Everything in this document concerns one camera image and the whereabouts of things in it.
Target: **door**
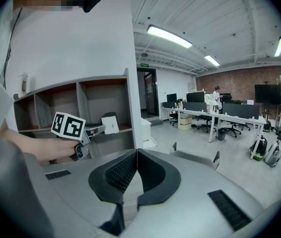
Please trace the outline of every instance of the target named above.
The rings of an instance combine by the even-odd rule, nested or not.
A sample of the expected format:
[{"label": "door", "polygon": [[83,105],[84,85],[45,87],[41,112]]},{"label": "door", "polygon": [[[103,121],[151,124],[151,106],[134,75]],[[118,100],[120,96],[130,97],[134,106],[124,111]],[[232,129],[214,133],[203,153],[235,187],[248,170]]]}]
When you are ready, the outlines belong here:
[{"label": "door", "polygon": [[153,116],[158,115],[156,105],[156,86],[155,86],[155,75],[152,72],[148,72],[144,76],[145,90],[146,90],[146,105],[147,113]]}]

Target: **ceiling light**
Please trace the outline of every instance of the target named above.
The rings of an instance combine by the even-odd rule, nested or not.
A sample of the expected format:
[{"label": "ceiling light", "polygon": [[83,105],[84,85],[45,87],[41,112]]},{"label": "ceiling light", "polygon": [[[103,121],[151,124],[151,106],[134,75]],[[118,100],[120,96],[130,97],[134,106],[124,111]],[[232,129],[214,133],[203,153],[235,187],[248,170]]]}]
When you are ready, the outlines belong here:
[{"label": "ceiling light", "polygon": [[278,48],[276,49],[276,52],[275,52],[274,56],[278,57],[278,56],[280,56],[280,54],[281,54],[281,36],[280,36]]},{"label": "ceiling light", "polygon": [[220,64],[216,60],[214,60],[211,56],[206,56],[205,59],[211,62],[214,66],[220,66]]},{"label": "ceiling light", "polygon": [[157,26],[149,25],[147,29],[147,33],[164,38],[166,40],[172,41],[174,43],[177,43],[185,48],[190,48],[192,46],[192,43],[189,41],[185,40],[184,38],[175,35],[171,32],[168,32],[164,29],[161,29]]}]

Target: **desk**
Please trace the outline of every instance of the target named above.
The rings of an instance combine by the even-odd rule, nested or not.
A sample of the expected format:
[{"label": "desk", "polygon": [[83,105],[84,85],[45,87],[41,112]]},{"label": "desk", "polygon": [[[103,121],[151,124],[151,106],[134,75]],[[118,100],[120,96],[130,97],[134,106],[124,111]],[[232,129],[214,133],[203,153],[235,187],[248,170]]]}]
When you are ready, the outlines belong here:
[{"label": "desk", "polygon": [[215,118],[218,118],[218,123],[217,126],[219,128],[220,125],[220,121],[224,120],[224,121],[229,121],[229,122],[236,122],[236,123],[240,123],[240,124],[246,124],[246,123],[250,123],[253,125],[257,125],[258,128],[256,130],[256,134],[255,134],[255,138],[254,141],[257,140],[256,145],[254,147],[254,150],[251,154],[250,159],[253,159],[253,156],[256,153],[256,149],[258,148],[260,139],[261,139],[261,134],[263,131],[263,126],[264,124],[266,124],[266,121],[263,117],[259,117],[259,119],[247,119],[247,118],[241,118],[241,117],[233,117],[233,116],[229,116],[229,115],[222,115],[222,114],[217,114],[217,113],[207,113],[207,112],[201,112],[201,111],[192,111],[192,110],[185,110],[185,109],[169,109],[169,108],[162,108],[162,110],[166,110],[168,111],[168,115],[171,111],[177,111],[178,112],[178,129],[180,129],[180,115],[181,114],[189,114],[189,115],[194,115],[194,116],[209,116],[212,117],[211,120],[211,129],[210,129],[210,134],[209,134],[209,140],[208,142],[211,143],[212,142],[212,136],[213,136],[213,128],[214,128],[214,120]]}]

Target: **red brick wall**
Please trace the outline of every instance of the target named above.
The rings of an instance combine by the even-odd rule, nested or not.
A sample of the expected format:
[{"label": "red brick wall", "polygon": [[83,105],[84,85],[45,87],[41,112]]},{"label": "red brick wall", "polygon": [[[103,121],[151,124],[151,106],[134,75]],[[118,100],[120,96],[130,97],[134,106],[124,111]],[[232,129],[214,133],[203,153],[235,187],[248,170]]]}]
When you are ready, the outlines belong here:
[{"label": "red brick wall", "polygon": [[[218,85],[220,93],[231,93],[233,100],[255,100],[254,85],[276,84],[281,75],[281,66],[239,69],[197,77],[197,90],[213,93]],[[276,107],[270,105],[271,119],[276,118]]]}]

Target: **cubby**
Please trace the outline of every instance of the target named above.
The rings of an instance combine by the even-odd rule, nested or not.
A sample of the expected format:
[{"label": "cubby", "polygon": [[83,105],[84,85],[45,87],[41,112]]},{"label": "cubby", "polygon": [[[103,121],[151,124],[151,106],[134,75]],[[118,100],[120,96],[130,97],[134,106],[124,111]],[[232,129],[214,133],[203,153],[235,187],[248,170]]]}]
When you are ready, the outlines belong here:
[{"label": "cubby", "polygon": [[117,114],[119,133],[91,137],[93,158],[134,148],[128,75],[91,77],[38,89],[15,101],[19,133],[35,138],[56,137],[50,132],[55,112],[101,123],[105,113]]},{"label": "cubby", "polygon": [[39,128],[34,95],[15,102],[14,111],[18,130],[34,130]]}]

